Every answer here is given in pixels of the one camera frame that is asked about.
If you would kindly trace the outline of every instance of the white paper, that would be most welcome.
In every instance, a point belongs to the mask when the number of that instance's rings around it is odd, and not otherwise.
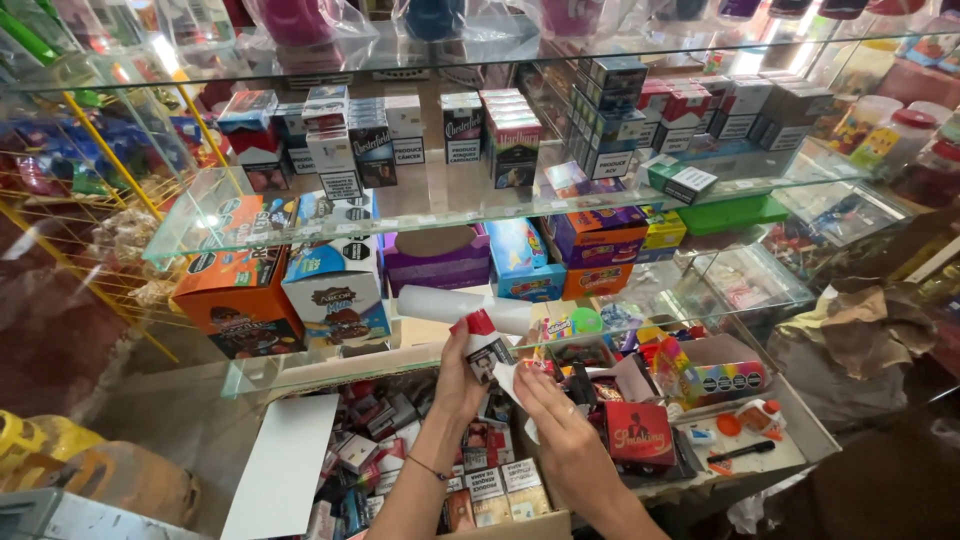
[[[221,540],[304,534],[333,430],[337,394],[267,407]]]
[[[480,308],[487,311],[501,333],[526,335],[530,330],[533,303],[523,300],[418,285],[405,285],[396,298],[398,315],[450,325]]]

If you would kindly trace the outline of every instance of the bracelet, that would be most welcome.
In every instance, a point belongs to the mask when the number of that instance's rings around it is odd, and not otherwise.
[[[420,467],[423,467],[423,468],[426,469],[427,471],[430,471],[430,473],[432,473],[433,476],[437,477],[437,480],[442,481],[442,482],[446,482],[447,480],[449,480],[449,478],[447,478],[444,473],[438,473],[437,471],[434,471],[434,470],[431,469],[430,467],[427,467],[426,465],[424,465],[423,463],[421,463],[420,461],[418,461],[418,460],[417,460],[415,457],[413,457],[412,455],[407,455],[407,459],[412,460],[414,463],[418,464]]]

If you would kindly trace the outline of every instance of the price tag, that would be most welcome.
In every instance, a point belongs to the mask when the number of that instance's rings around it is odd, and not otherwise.
[[[839,164],[839,165],[836,165],[836,166],[833,167],[833,168],[836,169],[837,171],[839,171],[840,174],[846,174],[846,175],[851,175],[851,176],[852,176],[852,175],[859,175],[859,174],[860,174],[860,171],[854,169],[853,167],[851,167],[851,166],[849,166],[849,165],[844,165],[843,163],[841,163],[841,164]]]

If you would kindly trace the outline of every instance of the black pen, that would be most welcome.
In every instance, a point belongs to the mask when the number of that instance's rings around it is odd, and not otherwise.
[[[756,452],[757,454],[763,454],[764,452],[770,452],[776,447],[777,445],[774,443],[774,441],[763,441],[760,443],[752,444],[744,448],[738,448],[734,451],[727,452],[725,454],[711,455],[710,457],[707,458],[707,463],[719,463],[721,461],[726,461],[731,457],[739,457],[741,455],[753,454],[754,452]]]

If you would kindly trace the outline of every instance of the woman's hand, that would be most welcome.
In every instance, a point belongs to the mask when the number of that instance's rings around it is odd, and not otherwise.
[[[467,322],[460,319],[444,345],[440,358],[440,376],[437,378],[434,402],[430,408],[431,411],[439,408],[439,411],[453,415],[457,425],[463,426],[460,432],[465,430],[470,420],[477,415],[477,407],[487,394],[489,386],[480,384],[464,359],[464,345],[467,344],[468,337]]]
[[[564,505],[605,538],[624,537],[620,534],[624,516],[637,512],[646,516],[646,512],[620,481],[593,426],[553,379],[536,367],[517,366],[514,391],[537,425],[540,465]],[[645,537],[639,530],[633,534]]]

